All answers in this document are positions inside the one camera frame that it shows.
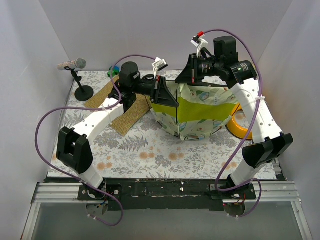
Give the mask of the green avocado print pet tent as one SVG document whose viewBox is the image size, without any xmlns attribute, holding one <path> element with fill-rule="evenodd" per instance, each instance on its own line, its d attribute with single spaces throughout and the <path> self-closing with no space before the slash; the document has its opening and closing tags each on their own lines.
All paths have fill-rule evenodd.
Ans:
<svg viewBox="0 0 320 240">
<path fill-rule="evenodd" d="M 205 86 L 190 86 L 177 84 L 174 81 L 166 82 L 171 94 L 176 98 L 178 89 L 178 121 L 190 122 L 198 120 L 224 121 L 231 116 L 231 111 L 238 104 L 238 100 L 224 85 L 214 86 L 205 83 Z M 163 113 L 176 118 L 176 108 L 151 104 L 152 114 Z"/>
</svg>

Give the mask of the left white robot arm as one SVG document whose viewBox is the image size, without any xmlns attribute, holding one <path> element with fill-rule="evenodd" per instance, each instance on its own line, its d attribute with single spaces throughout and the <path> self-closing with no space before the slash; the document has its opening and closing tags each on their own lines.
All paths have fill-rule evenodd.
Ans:
<svg viewBox="0 0 320 240">
<path fill-rule="evenodd" d="M 149 96 L 150 101 L 167 107 L 177 108 L 179 103 L 166 85 L 166 79 L 158 72 L 167 67 L 164 59 L 156 58 L 152 64 L 152 78 L 142 77 L 135 62 L 121 66 L 118 80 L 111 93 L 100 106 L 100 111 L 90 114 L 72 128 L 63 127 L 58 134 L 57 158 L 71 168 L 84 183 L 90 184 L 89 194 L 95 200 L 106 196 L 103 177 L 93 166 L 91 144 L 115 119 L 127 112 L 137 95 Z"/>
</svg>

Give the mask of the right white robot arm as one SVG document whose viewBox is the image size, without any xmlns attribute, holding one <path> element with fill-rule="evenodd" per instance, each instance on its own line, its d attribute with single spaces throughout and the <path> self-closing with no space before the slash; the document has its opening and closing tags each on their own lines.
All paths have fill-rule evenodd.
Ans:
<svg viewBox="0 0 320 240">
<path fill-rule="evenodd" d="M 214 53 L 207 49 L 207 41 L 200 32 L 191 43 L 197 52 L 190 54 L 182 73 L 175 80 L 179 84 L 197 84 L 205 77 L 217 76 L 226 83 L 240 103 L 249 121 L 253 144 L 242 149 L 243 160 L 227 178 L 222 192 L 237 199 L 245 192 L 244 186 L 267 163 L 282 155 L 293 143 L 290 133 L 284 133 L 274 120 L 264 96 L 260 72 L 248 61 L 240 61 L 236 39 L 222 36 L 213 40 Z"/>
</svg>

